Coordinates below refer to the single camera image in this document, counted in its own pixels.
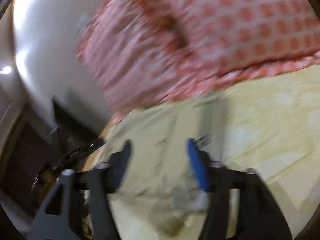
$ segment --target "pink fabric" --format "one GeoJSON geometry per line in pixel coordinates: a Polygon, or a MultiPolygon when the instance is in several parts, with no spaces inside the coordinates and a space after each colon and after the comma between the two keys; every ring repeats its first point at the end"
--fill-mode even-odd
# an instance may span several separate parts
{"type": "Polygon", "coordinates": [[[79,57],[120,121],[136,107],[299,70],[319,62],[319,50],[320,20],[307,0],[109,0],[79,57]]]}

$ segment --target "pillowcase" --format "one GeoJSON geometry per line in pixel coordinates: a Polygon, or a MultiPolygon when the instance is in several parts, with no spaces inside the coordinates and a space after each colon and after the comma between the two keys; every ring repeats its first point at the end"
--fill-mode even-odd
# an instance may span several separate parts
{"type": "MultiPolygon", "coordinates": [[[[189,40],[199,80],[320,50],[320,20],[308,0],[166,0],[189,40]]],[[[263,72],[292,71],[268,65],[263,72]]]]}
{"type": "Polygon", "coordinates": [[[78,45],[113,111],[148,107],[178,82],[183,59],[174,20],[161,0],[106,0],[78,45]]]}

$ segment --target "blue rubber fingertip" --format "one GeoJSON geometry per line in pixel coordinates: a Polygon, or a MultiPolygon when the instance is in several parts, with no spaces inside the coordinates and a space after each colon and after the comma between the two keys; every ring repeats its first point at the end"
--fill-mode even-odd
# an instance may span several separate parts
{"type": "Polygon", "coordinates": [[[198,149],[193,139],[188,139],[187,150],[190,164],[193,169],[193,173],[198,181],[198,185],[202,190],[207,191],[209,188],[209,184],[207,181],[207,171],[199,156],[198,149]]]}

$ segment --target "mattress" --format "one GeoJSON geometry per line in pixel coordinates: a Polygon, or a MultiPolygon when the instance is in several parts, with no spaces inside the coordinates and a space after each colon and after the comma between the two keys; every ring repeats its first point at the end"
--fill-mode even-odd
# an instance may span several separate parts
{"type": "MultiPolygon", "coordinates": [[[[320,203],[319,76],[320,65],[313,65],[294,73],[242,82],[212,99],[224,105],[219,128],[213,126],[212,131],[220,135],[223,163],[231,169],[245,171],[252,167],[259,172],[293,237],[302,231],[320,203]]],[[[207,103],[206,98],[194,98],[136,109],[109,133],[98,161],[120,150],[125,139],[131,139],[134,147],[122,188],[111,197],[123,239],[198,238],[205,212],[175,214],[184,220],[172,236],[150,221],[150,212],[163,194],[188,182],[185,143],[188,137],[198,136],[202,107],[207,103]]],[[[231,214],[231,224],[235,218],[231,214]]]]}

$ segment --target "white curved panel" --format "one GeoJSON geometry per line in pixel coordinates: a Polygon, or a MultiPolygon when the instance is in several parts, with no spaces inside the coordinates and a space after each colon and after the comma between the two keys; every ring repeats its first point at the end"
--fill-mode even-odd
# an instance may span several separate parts
{"type": "Polygon", "coordinates": [[[16,64],[33,100],[51,113],[55,96],[92,128],[98,126],[97,120],[107,121],[110,112],[76,60],[76,45],[83,21],[95,14],[102,1],[15,0],[13,10],[16,64]],[[96,116],[88,116],[88,109],[96,116]]]}

